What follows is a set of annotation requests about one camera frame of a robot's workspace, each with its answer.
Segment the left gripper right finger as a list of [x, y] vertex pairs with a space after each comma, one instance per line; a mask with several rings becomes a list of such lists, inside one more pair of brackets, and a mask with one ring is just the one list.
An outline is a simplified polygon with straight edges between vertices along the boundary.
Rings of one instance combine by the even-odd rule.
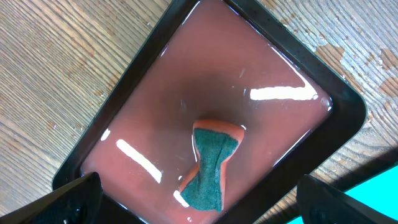
[[304, 224], [397, 224], [311, 175], [298, 181], [296, 201]]

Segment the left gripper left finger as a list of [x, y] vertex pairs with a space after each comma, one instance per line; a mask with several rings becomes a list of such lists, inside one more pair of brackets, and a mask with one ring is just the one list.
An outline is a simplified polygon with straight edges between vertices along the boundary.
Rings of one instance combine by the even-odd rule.
[[1, 217], [1, 224], [94, 223], [103, 196], [96, 172], [80, 177]]

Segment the red green sponge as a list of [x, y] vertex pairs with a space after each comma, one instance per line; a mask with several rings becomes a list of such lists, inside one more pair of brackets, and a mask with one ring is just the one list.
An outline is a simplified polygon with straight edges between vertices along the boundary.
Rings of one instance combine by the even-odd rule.
[[244, 139], [244, 128], [212, 119], [193, 124], [195, 165], [183, 178], [179, 193], [192, 208], [221, 212], [224, 207], [228, 161]]

